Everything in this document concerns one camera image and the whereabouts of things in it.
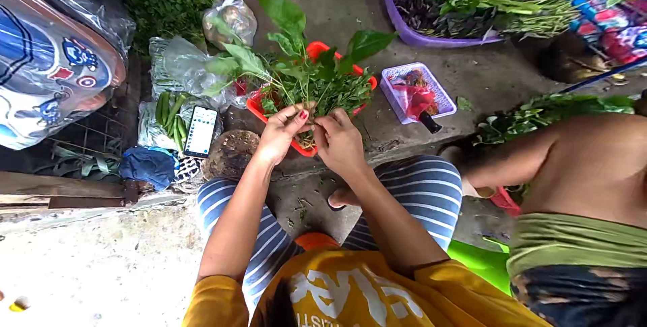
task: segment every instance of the knife handle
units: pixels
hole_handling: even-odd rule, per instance
[[[439,124],[436,124],[436,121],[433,120],[432,116],[428,114],[426,111],[423,111],[420,114],[420,122],[427,127],[427,130],[431,133],[436,133],[441,131],[442,126]]]

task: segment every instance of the striped pants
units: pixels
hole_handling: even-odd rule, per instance
[[[440,157],[422,155],[379,165],[375,173],[400,204],[417,218],[427,232],[446,250],[454,233],[461,207],[461,176],[457,169]],[[231,199],[236,182],[212,179],[197,194],[199,223],[205,235]],[[378,250],[366,219],[361,216],[344,241],[349,250]],[[256,244],[243,279],[247,305],[255,307],[274,274],[291,257],[303,252],[266,205],[263,205]]]

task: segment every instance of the smartphone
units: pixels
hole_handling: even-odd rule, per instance
[[[184,154],[190,157],[206,158],[209,156],[211,140],[214,137],[215,122],[218,112],[213,109],[195,106],[191,124],[187,129]]]

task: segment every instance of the dark hair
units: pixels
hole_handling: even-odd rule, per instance
[[[290,299],[290,284],[281,279],[276,286],[274,296],[265,303],[265,310],[258,314],[258,326],[262,327],[297,327],[295,310]]]

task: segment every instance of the pink plastic basket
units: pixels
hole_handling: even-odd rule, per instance
[[[439,118],[443,116],[449,116],[456,113],[456,104],[452,101],[452,98],[449,97],[444,88],[442,88],[441,83],[438,83],[436,77],[433,76],[432,72],[427,68],[425,64],[422,63],[411,63],[401,66],[394,66],[392,68],[386,68],[382,71],[382,80],[380,81],[380,88],[384,92],[384,96],[391,104],[393,112],[398,116],[398,120],[403,125],[411,124],[412,122],[420,122],[409,118],[406,115],[406,108],[404,107],[404,100],[402,98],[402,93],[396,89],[393,89],[391,85],[391,80],[398,76],[406,75],[411,72],[413,69],[420,69],[423,72],[423,77],[425,82],[429,83],[429,86],[435,93],[435,102],[438,106],[438,113],[432,116],[432,118]]]

